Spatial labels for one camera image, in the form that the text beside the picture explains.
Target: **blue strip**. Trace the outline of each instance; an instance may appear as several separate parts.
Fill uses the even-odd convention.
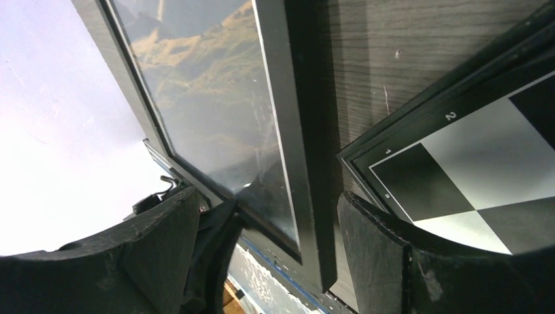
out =
[[[266,263],[271,267],[274,268],[285,280],[287,280],[290,284],[292,284],[302,295],[304,295],[308,301],[310,301],[315,307],[320,309],[322,312],[329,314],[328,310],[325,309],[322,305],[320,305],[315,298],[313,298],[310,293],[306,292],[298,283],[294,282],[283,270],[276,267],[274,263],[267,258],[252,242],[247,240],[245,237],[241,236],[241,239],[245,241],[245,243],[252,249],[258,256],[266,261]]]

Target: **wood grain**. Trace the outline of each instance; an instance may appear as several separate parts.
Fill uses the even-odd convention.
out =
[[[320,35],[327,52],[323,61],[331,67],[323,79],[337,108],[337,119],[329,127],[338,130],[339,146],[358,138],[388,115],[388,107],[389,113],[400,108],[544,2],[320,2]],[[344,190],[363,196],[345,170],[338,170],[334,177]],[[335,234],[339,279],[331,291],[357,309],[343,242],[340,232]]]

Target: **glass pane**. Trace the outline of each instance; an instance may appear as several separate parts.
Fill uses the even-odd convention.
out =
[[[174,151],[297,242],[252,2],[113,2]]]

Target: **black picture frame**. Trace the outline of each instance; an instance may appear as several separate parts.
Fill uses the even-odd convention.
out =
[[[526,68],[532,63],[541,63],[544,59],[552,57],[555,54],[554,21],[555,8],[552,3],[547,3],[344,147],[337,154],[337,158],[355,177],[370,201],[381,210],[408,221],[406,215],[400,215],[399,211],[394,211],[387,205],[381,193],[369,183],[364,171],[357,167],[355,161],[402,129],[440,110],[457,98],[465,97],[469,92],[476,92],[475,89],[479,89],[484,83],[519,67]],[[527,79],[545,75],[552,69],[542,68],[540,65],[536,71],[527,73],[528,70],[525,69],[522,72],[530,77],[506,81],[508,85],[505,93],[528,83]],[[492,101],[495,97],[501,96],[503,91],[500,90],[488,95]]]
[[[126,38],[109,0],[73,0],[85,26],[141,124],[151,148],[185,180],[217,205],[230,196],[210,186],[201,173],[175,158],[165,140],[152,101],[141,80]],[[313,1],[253,1],[266,75],[271,82],[282,158],[298,230],[298,249],[256,212],[243,209],[243,236],[302,286],[326,291],[336,281],[333,234],[334,204],[330,202],[332,160],[322,110],[324,86],[317,14]]]

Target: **number 2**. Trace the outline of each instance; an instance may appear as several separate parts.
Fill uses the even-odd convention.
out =
[[[454,112],[450,112],[450,113],[445,115],[445,119],[447,119],[447,121],[451,121],[455,118],[457,118],[457,114],[454,113]]]

